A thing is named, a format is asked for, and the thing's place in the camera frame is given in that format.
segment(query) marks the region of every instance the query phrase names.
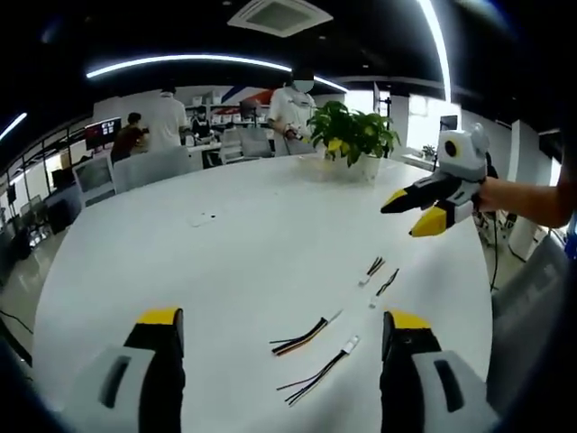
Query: face mask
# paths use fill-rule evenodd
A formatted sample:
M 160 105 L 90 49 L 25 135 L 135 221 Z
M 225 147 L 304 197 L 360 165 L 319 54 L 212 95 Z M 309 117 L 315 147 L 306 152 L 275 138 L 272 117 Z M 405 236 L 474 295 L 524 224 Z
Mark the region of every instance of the face mask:
M 299 92 L 306 93 L 310 92 L 313 89 L 315 81 L 295 79 L 294 85 L 296 90 L 298 90 Z

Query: potted plant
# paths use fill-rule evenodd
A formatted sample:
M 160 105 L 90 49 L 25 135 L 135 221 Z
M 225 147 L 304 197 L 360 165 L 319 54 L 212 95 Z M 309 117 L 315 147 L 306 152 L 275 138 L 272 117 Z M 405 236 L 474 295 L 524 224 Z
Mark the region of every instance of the potted plant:
M 436 149 L 430 144 L 428 144 L 427 146 L 423 146 L 422 152 L 423 157 L 428 161 L 432 161 L 436 156 Z
M 391 123 L 388 117 L 349 112 L 344 104 L 330 101 L 317 109 L 307 124 L 313 131 L 313 145 L 322 143 L 325 157 L 341 167 L 346 177 L 373 180 L 380 158 L 387 158 L 394 143 L 399 143 L 398 134 L 387 129 Z

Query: person in red shirt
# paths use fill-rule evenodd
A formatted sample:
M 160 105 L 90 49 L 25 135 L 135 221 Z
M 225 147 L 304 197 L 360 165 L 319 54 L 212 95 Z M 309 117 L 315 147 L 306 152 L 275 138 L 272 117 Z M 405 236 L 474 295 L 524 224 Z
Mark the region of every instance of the person in red shirt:
M 144 136 L 144 132 L 139 126 L 141 119 L 140 113 L 130 113 L 128 115 L 128 125 L 118 132 L 110 152 L 110 159 L 113 164 L 128 158 L 134 147 L 141 142 Z

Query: white round table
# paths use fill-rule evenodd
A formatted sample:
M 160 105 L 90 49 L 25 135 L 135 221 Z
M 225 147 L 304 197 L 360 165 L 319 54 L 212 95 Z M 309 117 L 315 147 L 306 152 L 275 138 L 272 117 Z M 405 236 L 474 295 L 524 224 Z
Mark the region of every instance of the white round table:
M 83 366 L 122 345 L 143 311 L 169 306 L 185 317 L 183 431 L 380 431 L 384 309 L 427 319 L 442 348 L 486 380 L 490 289 L 472 220 L 414 239 L 420 210 L 380 213 L 392 192 L 426 174 L 383 160 L 374 186 L 341 184 L 307 176 L 286 157 L 191 173 L 89 207 L 69 229 L 36 312 L 41 396 L 58 408 Z M 358 287 L 377 255 L 387 263 Z M 302 335 L 339 309 L 308 345 L 270 353 L 270 340 Z M 289 408 L 292 391 L 275 388 L 319 371 L 354 335 L 361 342 L 351 356 Z

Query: green leaves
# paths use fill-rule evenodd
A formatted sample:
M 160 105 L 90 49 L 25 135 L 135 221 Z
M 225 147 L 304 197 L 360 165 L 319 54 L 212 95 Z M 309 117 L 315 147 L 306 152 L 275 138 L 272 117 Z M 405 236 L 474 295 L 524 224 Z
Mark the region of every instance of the green leaves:
M 334 139 L 347 143 L 344 152 L 335 154 L 346 157 L 350 167 L 362 153 L 382 158 L 388 153 L 386 150 L 392 150 L 395 142 L 400 143 L 397 132 L 387 129 L 387 124 L 391 123 L 386 116 L 376 113 L 366 115 L 358 111 L 351 113 L 344 104 L 329 101 L 315 111 L 307 124 L 313 131 L 311 139 L 314 146 L 321 141 L 328 145 Z

